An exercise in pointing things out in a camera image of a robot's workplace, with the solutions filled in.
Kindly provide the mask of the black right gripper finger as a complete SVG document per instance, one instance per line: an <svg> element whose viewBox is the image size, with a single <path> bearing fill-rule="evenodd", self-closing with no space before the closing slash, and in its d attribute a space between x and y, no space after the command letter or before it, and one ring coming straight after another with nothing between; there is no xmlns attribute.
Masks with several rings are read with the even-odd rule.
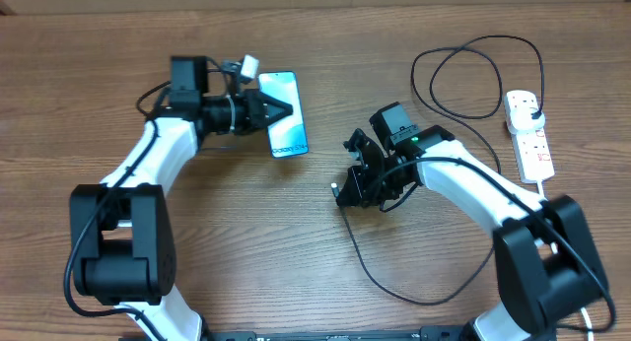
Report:
<svg viewBox="0 0 631 341"><path fill-rule="evenodd" d="M347 177L336 196L338 207L365 207L365 167L352 166L347 171Z"/></svg>
<svg viewBox="0 0 631 341"><path fill-rule="evenodd" d="M351 137L343 142L351 157L368 171L384 171L386 158L381 147L361 128L356 128Z"/></svg>

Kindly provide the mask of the Samsung Galaxy smartphone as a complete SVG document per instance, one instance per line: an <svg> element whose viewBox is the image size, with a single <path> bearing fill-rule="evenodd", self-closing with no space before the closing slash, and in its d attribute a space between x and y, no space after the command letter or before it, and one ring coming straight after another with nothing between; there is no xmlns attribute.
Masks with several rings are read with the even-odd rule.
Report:
<svg viewBox="0 0 631 341"><path fill-rule="evenodd" d="M282 159L306 154L309 145L296 74L261 73L258 86L271 121L267 126L271 156Z"/></svg>

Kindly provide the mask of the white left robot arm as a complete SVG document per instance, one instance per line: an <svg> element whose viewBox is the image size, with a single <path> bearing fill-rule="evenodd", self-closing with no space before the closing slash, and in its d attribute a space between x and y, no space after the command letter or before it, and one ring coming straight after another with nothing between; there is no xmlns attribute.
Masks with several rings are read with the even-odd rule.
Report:
<svg viewBox="0 0 631 341"><path fill-rule="evenodd" d="M174 56L171 77L146 92L144 131L126 159L69 198L66 304L83 317L126 314L148 340L209 340L205 318L175 286L175 239L166 198L209 135L268 135L273 158L306 152L296 75L258 73L256 58L218 63Z"/></svg>

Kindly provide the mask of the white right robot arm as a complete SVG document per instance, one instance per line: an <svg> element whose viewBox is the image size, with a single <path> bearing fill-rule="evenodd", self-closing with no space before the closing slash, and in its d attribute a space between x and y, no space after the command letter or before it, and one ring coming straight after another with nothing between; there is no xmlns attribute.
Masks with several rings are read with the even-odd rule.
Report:
<svg viewBox="0 0 631 341"><path fill-rule="evenodd" d="M463 326L424 326L426 340L553 340L565 318L605 301L615 304L585 214L564 195L547 200L491 170L447 129L422 129L394 102L369 120L377 137L356 129L344 148L356 160L340 209L383 207L405 187L424 186L454 203L492 239L500 302Z"/></svg>

